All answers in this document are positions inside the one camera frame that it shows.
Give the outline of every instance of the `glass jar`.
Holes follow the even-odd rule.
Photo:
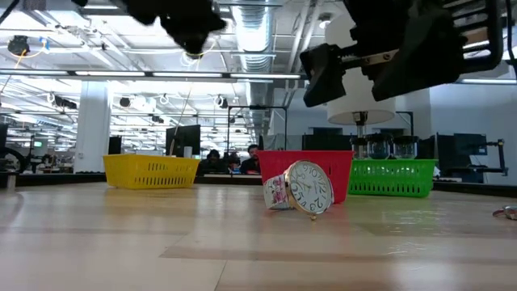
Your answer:
[[[363,137],[353,137],[350,139],[352,150],[354,151],[354,159],[368,158],[368,143]]]
[[[368,142],[368,157],[372,159],[387,159],[389,157],[389,145],[392,138],[388,134],[374,133],[366,136]]]
[[[418,154],[418,137],[404,136],[393,139],[395,158],[413,159]]]

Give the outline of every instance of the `plastic basket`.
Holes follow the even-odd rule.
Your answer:
[[[427,197],[435,160],[354,160],[351,195]]]
[[[347,198],[348,178],[353,151],[318,151],[318,150],[264,150],[259,151],[262,182],[282,174],[294,162],[307,160],[316,163],[329,176],[334,189],[334,203],[341,203]]]
[[[139,154],[104,156],[107,183],[127,189],[189,188],[200,163],[195,158]]]

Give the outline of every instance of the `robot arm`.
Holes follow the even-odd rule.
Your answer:
[[[377,101],[493,69],[502,57],[497,0],[343,0],[356,44],[321,44],[300,55],[310,85],[308,107],[346,94],[342,76],[361,67]],[[464,48],[467,44],[485,44]],[[489,51],[482,57],[466,53]]]
[[[88,0],[72,0],[79,6],[86,6]],[[111,0],[135,20],[153,24],[160,19],[162,27],[172,36],[176,44],[193,58],[200,57],[203,44],[210,32],[226,27],[226,22],[213,9],[211,0]]]

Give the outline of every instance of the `clock face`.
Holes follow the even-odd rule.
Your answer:
[[[308,213],[323,213],[334,202],[330,180],[318,165],[296,162],[288,173],[288,179],[296,203]]]

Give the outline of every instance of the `desk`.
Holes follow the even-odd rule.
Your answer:
[[[215,185],[262,185],[261,175],[219,175],[209,174],[198,176],[194,183],[215,184]]]
[[[517,221],[491,216],[517,200],[444,192],[427,199],[349,196],[312,222],[296,210],[266,210],[262,191],[21,188],[0,196],[2,290],[517,286]]]

